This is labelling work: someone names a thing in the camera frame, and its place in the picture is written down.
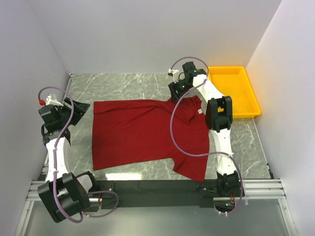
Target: yellow tray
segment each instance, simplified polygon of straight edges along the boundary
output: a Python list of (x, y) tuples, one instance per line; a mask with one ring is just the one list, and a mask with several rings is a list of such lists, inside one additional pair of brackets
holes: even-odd
[(260, 107), (242, 66), (210, 66), (209, 79), (217, 89), (232, 97), (233, 118), (253, 118)]

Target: white backdrop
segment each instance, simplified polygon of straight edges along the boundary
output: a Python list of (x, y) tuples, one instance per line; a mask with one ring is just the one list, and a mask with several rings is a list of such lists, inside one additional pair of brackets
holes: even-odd
[(246, 66), (281, 0), (29, 0), (71, 73)]
[(315, 232), (314, 10), (313, 0), (283, 0), (246, 68), (261, 141), (302, 236)]
[(30, 5), (0, 0), (0, 235), (14, 235), (45, 160), (37, 93), (67, 78)]

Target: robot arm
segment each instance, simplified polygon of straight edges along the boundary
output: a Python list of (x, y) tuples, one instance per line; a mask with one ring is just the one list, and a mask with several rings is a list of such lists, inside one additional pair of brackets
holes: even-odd
[[(44, 121), (41, 133), (43, 143), (48, 150), (49, 163), (45, 184), (38, 187), (38, 195), (55, 222), (63, 221), (65, 216), (60, 212), (54, 199), (54, 172), (57, 172), (56, 190), (59, 203), (70, 216), (90, 207), (88, 191), (96, 187), (96, 180), (90, 172), (74, 176), (69, 171), (67, 151), (70, 146), (70, 131), (68, 129), (61, 135), (56, 147), (57, 166), (56, 169), (54, 168), (55, 143), (71, 113), (71, 108), (66, 103), (70, 103), (68, 98), (64, 103), (60, 103), (54, 94), (50, 94), (38, 111)], [(90, 105), (76, 101), (73, 103), (74, 112), (70, 124), (76, 125)]]
[[(169, 84), (172, 101), (177, 102), (188, 89), (197, 87), (197, 90), (207, 102), (206, 124), (211, 130), (215, 140), (216, 150), (232, 155), (230, 128), (232, 118), (232, 99), (224, 96), (212, 82), (207, 78), (203, 69), (196, 69), (193, 62), (186, 62), (183, 65), (185, 77), (178, 82)], [(178, 70), (169, 70), (169, 75), (178, 77)], [(240, 187), (236, 167), (226, 155), (218, 154), (217, 168), (217, 189), (222, 195), (229, 195)]]
[[(197, 87), (198, 85), (202, 84), (205, 79), (207, 79), (205, 75), (203, 74), (197, 75), (196, 77), (194, 77), (192, 85), (194, 87)], [(217, 88), (211, 83), (209, 79), (206, 80), (206, 83), (203, 86), (197, 89), (207, 102), (216, 101), (217, 99), (218, 100), (224, 99), (224, 95), (217, 90)], [(231, 129), (224, 128), (219, 131), (212, 129), (211, 133), (215, 140), (216, 150), (220, 152), (226, 152), (232, 155), (233, 153), (232, 153), (231, 141), (230, 141)], [(217, 172), (223, 176), (224, 174), (227, 174), (227, 175), (233, 174), (235, 171), (236, 171), (236, 168), (231, 158), (225, 155), (219, 154)]]

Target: gray marble surface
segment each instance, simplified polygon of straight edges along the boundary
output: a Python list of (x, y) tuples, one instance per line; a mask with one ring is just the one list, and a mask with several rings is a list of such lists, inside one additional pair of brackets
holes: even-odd
[[(166, 74), (74, 74), (71, 76), (69, 93), (79, 102), (90, 103), (91, 107), (80, 122), (70, 127), (72, 147), (68, 162), (75, 175), (92, 171), (97, 180), (129, 179), (187, 179), (172, 171), (171, 158), (157, 161), (93, 171), (92, 125), (93, 102), (105, 100), (156, 99), (170, 97), (168, 84), (173, 78)], [(205, 111), (206, 102), (202, 101)], [(210, 150), (215, 150), (214, 140), (209, 132)], [(240, 166), (244, 178), (270, 178), (268, 165), (261, 147), (253, 119), (234, 119), (231, 129), (231, 145), (234, 158)], [(206, 171), (207, 179), (215, 179), (217, 159), (209, 156)]]

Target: t-shirt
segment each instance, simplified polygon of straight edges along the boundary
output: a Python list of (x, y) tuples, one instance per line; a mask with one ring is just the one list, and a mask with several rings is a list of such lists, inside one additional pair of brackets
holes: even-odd
[[(94, 170), (172, 158), (173, 171), (203, 181), (208, 157), (187, 156), (171, 140), (169, 123), (174, 107), (170, 99), (94, 102)], [(173, 121), (176, 142), (192, 154), (209, 151), (209, 130), (200, 108), (197, 96), (184, 98)]]

